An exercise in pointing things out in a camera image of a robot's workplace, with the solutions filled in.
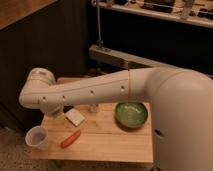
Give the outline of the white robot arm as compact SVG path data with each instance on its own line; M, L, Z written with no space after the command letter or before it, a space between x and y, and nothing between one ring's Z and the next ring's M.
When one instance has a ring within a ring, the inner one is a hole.
M153 162L158 171L213 171L213 79L181 68L123 70L57 84L34 68L19 103L55 116L70 105L147 102L151 108Z

